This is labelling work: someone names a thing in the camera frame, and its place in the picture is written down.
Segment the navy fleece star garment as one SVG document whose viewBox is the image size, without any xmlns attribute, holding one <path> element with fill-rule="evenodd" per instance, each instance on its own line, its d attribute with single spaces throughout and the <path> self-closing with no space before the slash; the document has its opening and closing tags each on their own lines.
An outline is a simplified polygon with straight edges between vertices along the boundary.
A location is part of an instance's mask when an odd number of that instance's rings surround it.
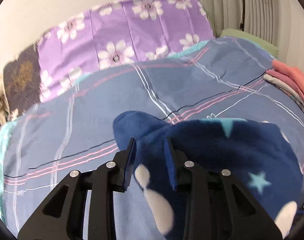
<svg viewBox="0 0 304 240">
<path fill-rule="evenodd" d="M 281 231 L 289 234 L 303 184 L 298 159 L 284 134 L 268 122 L 212 118 L 170 124 L 148 113 L 128 111 L 113 122 L 120 150 L 136 140 L 133 175 L 165 239 L 183 239 L 186 196 L 173 191 L 164 141 L 211 172 L 230 170 Z"/>
</svg>

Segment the folded pink clothes stack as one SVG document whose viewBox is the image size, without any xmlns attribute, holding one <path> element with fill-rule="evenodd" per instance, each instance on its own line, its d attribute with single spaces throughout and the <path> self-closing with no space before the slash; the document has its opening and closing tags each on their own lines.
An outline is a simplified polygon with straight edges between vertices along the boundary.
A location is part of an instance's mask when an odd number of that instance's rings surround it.
<svg viewBox="0 0 304 240">
<path fill-rule="evenodd" d="M 304 113 L 304 73 L 277 60 L 272 64 L 263 78 L 286 93 Z"/>
</svg>

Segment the blue plaid bed quilt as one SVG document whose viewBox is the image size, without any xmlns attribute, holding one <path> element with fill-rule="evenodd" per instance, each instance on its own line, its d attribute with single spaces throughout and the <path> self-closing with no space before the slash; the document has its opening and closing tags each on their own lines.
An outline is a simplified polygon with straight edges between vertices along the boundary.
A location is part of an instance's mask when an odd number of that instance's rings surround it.
<svg viewBox="0 0 304 240">
<path fill-rule="evenodd" d="M 272 57 L 252 42 L 217 38 L 185 56 L 97 71 L 0 129 L 0 222 L 15 239 L 71 171 L 96 170 L 120 150 L 113 122 L 128 111 L 170 124 L 239 118 L 275 124 L 299 162 L 304 202 L 304 113 L 263 75 Z M 116 239 L 165 239 L 134 178 L 113 193 Z"/>
</svg>

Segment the dark brown tree pillow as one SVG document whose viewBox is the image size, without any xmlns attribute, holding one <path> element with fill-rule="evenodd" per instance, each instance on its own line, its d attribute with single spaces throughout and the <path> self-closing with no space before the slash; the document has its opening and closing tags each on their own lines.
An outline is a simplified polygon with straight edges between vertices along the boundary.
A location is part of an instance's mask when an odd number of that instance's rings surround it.
<svg viewBox="0 0 304 240">
<path fill-rule="evenodd" d="M 3 69 L 3 80 L 10 113 L 24 114 L 40 102 L 41 68 L 37 44 L 32 44 Z"/>
</svg>

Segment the green pillow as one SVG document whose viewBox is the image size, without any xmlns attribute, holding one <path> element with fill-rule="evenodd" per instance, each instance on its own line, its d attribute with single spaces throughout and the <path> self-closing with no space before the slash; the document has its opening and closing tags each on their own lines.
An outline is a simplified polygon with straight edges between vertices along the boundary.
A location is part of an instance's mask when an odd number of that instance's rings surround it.
<svg viewBox="0 0 304 240">
<path fill-rule="evenodd" d="M 264 49 L 266 52 L 272 55 L 273 58 L 277 58 L 279 54 L 279 49 L 277 48 L 277 46 L 274 46 L 268 41 L 265 41 L 255 35 L 249 34 L 241 30 L 230 29 L 230 28 L 224 29 L 220 37 L 235 37 L 235 38 L 242 38 L 244 40 L 248 40 L 250 42 L 253 42 L 253 44 L 260 46 L 262 49 Z"/>
</svg>

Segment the purple floral pillow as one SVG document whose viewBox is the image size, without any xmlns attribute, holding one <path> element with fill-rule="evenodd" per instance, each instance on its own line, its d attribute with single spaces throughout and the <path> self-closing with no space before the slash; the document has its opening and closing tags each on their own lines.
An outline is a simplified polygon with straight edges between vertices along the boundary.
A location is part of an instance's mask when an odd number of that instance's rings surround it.
<svg viewBox="0 0 304 240">
<path fill-rule="evenodd" d="M 200 0 L 116 0 L 50 28 L 37 49 L 41 102 L 82 76 L 136 61 L 153 61 L 213 39 Z"/>
</svg>

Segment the grey window curtain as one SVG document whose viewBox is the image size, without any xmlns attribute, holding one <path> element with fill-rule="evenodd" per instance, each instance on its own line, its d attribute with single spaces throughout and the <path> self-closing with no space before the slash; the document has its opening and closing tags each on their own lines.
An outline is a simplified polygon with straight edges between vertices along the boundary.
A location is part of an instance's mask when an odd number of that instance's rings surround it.
<svg viewBox="0 0 304 240">
<path fill-rule="evenodd" d="M 238 29 L 280 50 L 290 42 L 290 0 L 202 0 L 213 33 Z"/>
</svg>

